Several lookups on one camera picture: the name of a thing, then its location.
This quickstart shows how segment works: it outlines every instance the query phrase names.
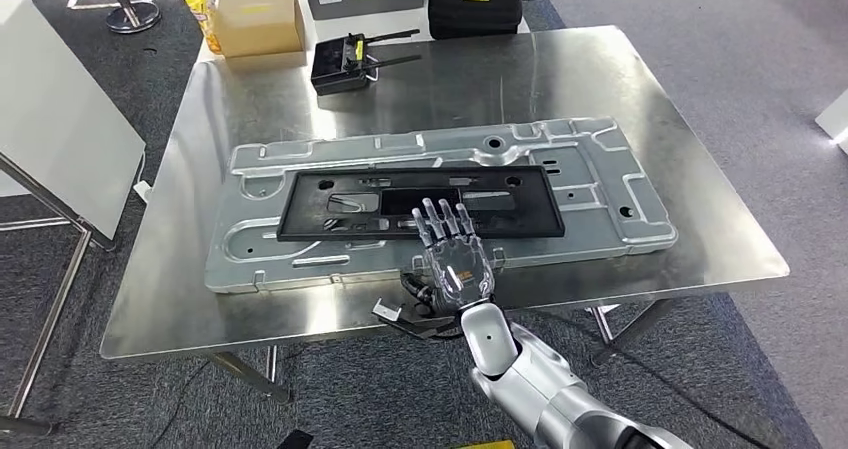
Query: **robotic arm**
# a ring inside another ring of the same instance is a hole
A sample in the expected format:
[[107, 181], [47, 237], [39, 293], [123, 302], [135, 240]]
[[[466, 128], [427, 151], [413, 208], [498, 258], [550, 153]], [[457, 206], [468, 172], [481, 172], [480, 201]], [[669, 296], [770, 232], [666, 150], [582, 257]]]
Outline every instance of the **robotic arm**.
[[459, 316], [476, 367], [474, 384], [539, 447], [691, 449], [674, 434], [627, 419], [592, 397], [559, 353], [524, 327], [509, 324], [492, 303], [495, 280], [463, 204], [459, 220], [444, 199], [440, 217], [424, 199], [412, 215], [436, 286], [428, 301]]

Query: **yellow plastic bottle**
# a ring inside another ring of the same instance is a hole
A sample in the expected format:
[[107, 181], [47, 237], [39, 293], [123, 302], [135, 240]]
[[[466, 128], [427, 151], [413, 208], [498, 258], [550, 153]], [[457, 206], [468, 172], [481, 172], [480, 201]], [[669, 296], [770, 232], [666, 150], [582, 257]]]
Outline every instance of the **yellow plastic bottle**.
[[197, 22], [200, 23], [200, 30], [203, 31], [203, 37], [206, 38], [206, 45], [209, 50], [215, 54], [221, 53], [221, 45], [218, 43], [218, 38], [215, 37], [215, 32], [212, 27], [212, 15], [215, 13], [215, 0], [185, 0], [188, 8]]

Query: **cardboard box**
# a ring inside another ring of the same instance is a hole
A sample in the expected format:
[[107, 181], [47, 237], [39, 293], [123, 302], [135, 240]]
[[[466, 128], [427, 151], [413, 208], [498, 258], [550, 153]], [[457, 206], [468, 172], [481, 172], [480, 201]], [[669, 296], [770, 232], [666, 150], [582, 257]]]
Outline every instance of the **cardboard box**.
[[225, 57], [305, 50], [297, 0], [218, 0], [214, 27]]

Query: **cable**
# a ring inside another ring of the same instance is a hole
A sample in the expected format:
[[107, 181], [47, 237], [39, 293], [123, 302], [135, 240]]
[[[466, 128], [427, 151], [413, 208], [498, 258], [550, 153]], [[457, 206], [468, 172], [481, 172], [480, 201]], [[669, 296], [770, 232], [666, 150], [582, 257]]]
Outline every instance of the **cable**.
[[204, 369], [206, 369], [206, 366], [208, 366], [210, 362], [212, 361], [206, 361], [201, 364], [200, 367], [195, 369], [191, 377], [189, 377], [185, 384], [183, 384], [183, 387], [180, 388], [180, 396], [177, 398], [177, 408], [174, 409], [174, 413], [171, 414], [171, 418], [168, 419], [168, 423], [165, 424], [164, 428], [162, 428], [162, 432], [160, 432], [159, 435], [156, 436], [156, 439], [153, 440], [153, 444], [150, 445], [150, 449], [156, 447], [156, 445], [159, 444], [159, 441], [161, 441], [162, 438], [165, 437], [165, 433], [167, 433], [168, 429], [171, 428], [171, 424], [173, 424], [174, 421], [177, 419], [177, 414], [179, 414], [180, 409], [182, 409], [183, 407], [183, 397], [185, 396], [186, 389], [188, 389], [188, 386], [191, 385], [191, 383], [197, 378], [197, 376], [200, 375], [201, 372], [203, 372]]
[[736, 435], [740, 439], [743, 439], [744, 441], [748, 442], [749, 444], [757, 447], [758, 449], [771, 449], [769, 446], [760, 442], [758, 439], [754, 438], [753, 436], [749, 436], [748, 434], [745, 434], [744, 432], [742, 432], [739, 429], [732, 426], [730, 423], [726, 422], [724, 419], [713, 414], [709, 409], [702, 406], [698, 401], [693, 399], [689, 394], [685, 393], [682, 389], [677, 387], [673, 382], [666, 379], [665, 376], [663, 376], [662, 374], [659, 374], [657, 371], [652, 369], [650, 366], [648, 366], [647, 364], [645, 364], [644, 362], [639, 360], [636, 356], [633, 356], [632, 354], [616, 347], [615, 345], [606, 345], [603, 341], [603, 338], [601, 338], [599, 335], [594, 334], [591, 331], [584, 329], [583, 327], [581, 327], [579, 324], [577, 324], [574, 321], [570, 321], [570, 320], [568, 320], [564, 317], [558, 316], [556, 314], [551, 314], [549, 312], [534, 310], [534, 309], [530, 309], [529, 312], [531, 312], [533, 314], [538, 314], [542, 317], [548, 317], [548, 318], [554, 319], [556, 321], [562, 322], [565, 325], [567, 325], [567, 326], [569, 326], [573, 329], [576, 329], [578, 332], [580, 332], [584, 336], [588, 336], [588, 337], [594, 339], [595, 342], [600, 342], [600, 343], [604, 344], [604, 346], [608, 347], [610, 350], [612, 350], [616, 354], [619, 354], [621, 357], [625, 358], [628, 362], [639, 366], [643, 371], [647, 372], [648, 374], [653, 376], [655, 379], [657, 379], [658, 381], [663, 383], [666, 387], [671, 389], [672, 392], [674, 392], [679, 397], [681, 397], [683, 400], [688, 402], [692, 407], [697, 409], [703, 415], [707, 416], [707, 418], [710, 419], [711, 421], [715, 422], [719, 426], [730, 431], [731, 433], [733, 433], [734, 435]]

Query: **metal sheet with holes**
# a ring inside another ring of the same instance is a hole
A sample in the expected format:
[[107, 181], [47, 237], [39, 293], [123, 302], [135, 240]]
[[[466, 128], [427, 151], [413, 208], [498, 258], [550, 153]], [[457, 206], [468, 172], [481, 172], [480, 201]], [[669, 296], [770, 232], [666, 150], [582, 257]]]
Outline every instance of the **metal sheet with holes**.
[[496, 267], [603, 259], [670, 247], [677, 232], [612, 119], [445, 129], [235, 148], [226, 175], [206, 286], [281, 290], [398, 277], [422, 267], [417, 241], [277, 242], [293, 175], [322, 168], [537, 164], [546, 168], [566, 226], [562, 238], [489, 240]]

